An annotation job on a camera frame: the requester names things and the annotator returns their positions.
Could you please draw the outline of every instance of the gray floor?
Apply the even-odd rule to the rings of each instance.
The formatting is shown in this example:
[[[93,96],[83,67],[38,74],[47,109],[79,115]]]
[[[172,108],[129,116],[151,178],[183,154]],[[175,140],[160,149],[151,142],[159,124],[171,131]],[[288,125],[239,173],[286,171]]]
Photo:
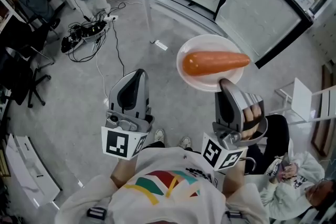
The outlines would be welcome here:
[[[115,28],[126,73],[143,68],[149,75],[150,106],[155,116],[153,129],[164,128],[169,145],[176,145],[183,135],[189,135],[193,139],[193,147],[200,150],[202,134],[212,129],[215,120],[214,95],[189,87],[175,67],[179,48],[197,33],[154,12],[155,31],[160,41],[168,46],[168,50],[164,51],[149,43],[141,4],[128,4],[115,14],[119,16]],[[66,8],[58,30],[63,28],[66,35],[68,24],[82,21],[78,12]],[[115,44],[113,30],[110,30],[98,55],[107,94],[122,77]],[[91,49],[92,46],[88,45],[76,55],[88,55]],[[28,135],[31,138],[45,165],[63,188],[55,201],[60,206],[79,189],[79,180],[85,184],[97,174],[110,174],[117,159],[102,153],[100,128],[105,123],[107,107],[96,58],[87,63],[73,63],[60,52],[59,41],[49,45],[47,51],[55,57],[56,63],[45,70],[52,80],[43,83],[38,89],[46,105],[41,106],[34,99],[34,107],[28,109],[27,101],[21,106],[13,102],[9,110],[12,118],[9,129],[14,135]],[[274,89],[291,82],[295,77],[312,91],[319,90],[322,64],[322,58],[303,35],[262,69],[248,66],[238,85],[245,91],[262,95],[266,109],[270,111],[279,104]],[[300,137],[304,128],[291,130],[291,135]],[[310,130],[310,126],[306,127],[308,138]],[[37,210],[19,188],[15,176],[6,183],[13,212],[23,216],[28,223],[53,222],[57,209],[52,204]]]

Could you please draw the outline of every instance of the white stool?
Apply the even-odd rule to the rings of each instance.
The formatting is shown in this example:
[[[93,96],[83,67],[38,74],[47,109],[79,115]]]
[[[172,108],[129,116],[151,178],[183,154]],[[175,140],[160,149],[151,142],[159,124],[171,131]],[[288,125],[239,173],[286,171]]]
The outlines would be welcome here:
[[[294,85],[294,90],[293,96],[291,97],[283,88],[292,84]],[[275,92],[284,98],[284,102],[281,109],[273,110],[270,114],[282,113],[282,115],[285,115],[286,111],[291,110],[302,118],[302,121],[290,122],[289,124],[336,118],[336,86],[312,93],[298,78],[295,78],[294,82],[275,90]],[[311,99],[318,94],[322,95],[321,115],[319,118],[312,119],[310,116]]]

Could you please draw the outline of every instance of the white plate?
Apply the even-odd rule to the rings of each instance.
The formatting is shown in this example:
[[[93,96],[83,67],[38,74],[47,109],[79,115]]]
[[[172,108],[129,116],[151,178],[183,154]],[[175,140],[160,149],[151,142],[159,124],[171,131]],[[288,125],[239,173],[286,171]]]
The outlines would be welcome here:
[[[230,40],[216,35],[201,35],[188,40],[179,50],[176,66],[182,79],[190,86],[205,92],[220,92],[218,81],[222,78],[236,84],[243,75],[244,67],[205,76],[189,76],[183,70],[184,57],[194,51],[231,51],[238,52],[238,47]]]

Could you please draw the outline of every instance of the person in white hoodie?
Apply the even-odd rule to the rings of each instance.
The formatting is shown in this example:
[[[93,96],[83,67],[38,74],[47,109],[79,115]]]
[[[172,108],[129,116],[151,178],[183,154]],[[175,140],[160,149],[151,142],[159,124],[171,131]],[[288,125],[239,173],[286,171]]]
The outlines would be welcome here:
[[[267,145],[262,154],[257,145],[249,147],[247,156],[257,161],[257,167],[247,176],[260,191],[268,216],[277,220],[293,219],[310,207],[326,211],[336,201],[335,180],[326,180],[324,170],[309,153],[293,153],[285,117],[271,115],[266,133]],[[288,153],[289,165],[279,171],[283,156]]]
[[[259,107],[244,113],[246,121],[261,116]],[[244,131],[243,139],[257,127]],[[244,184],[245,161],[227,171],[221,192],[213,167],[191,150],[188,137],[170,148],[164,147],[163,130],[154,138],[140,152],[138,166],[138,157],[120,159],[111,177],[97,176],[68,198],[55,224],[269,223],[256,185]]]

